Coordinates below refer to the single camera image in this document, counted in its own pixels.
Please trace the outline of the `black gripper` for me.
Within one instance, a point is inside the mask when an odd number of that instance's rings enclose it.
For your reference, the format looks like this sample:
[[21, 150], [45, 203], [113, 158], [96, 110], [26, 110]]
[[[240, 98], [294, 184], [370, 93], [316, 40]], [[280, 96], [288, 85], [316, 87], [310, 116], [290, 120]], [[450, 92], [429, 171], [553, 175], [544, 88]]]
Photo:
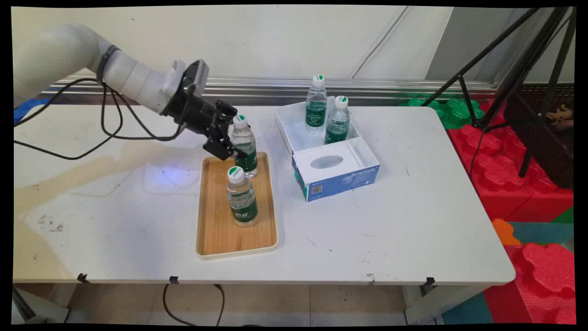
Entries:
[[208, 102], [180, 86], [164, 107], [163, 115], [172, 117], [175, 123], [185, 125], [194, 133], [205, 135], [203, 149], [214, 157], [226, 160], [238, 156], [228, 135], [238, 111], [228, 103]]

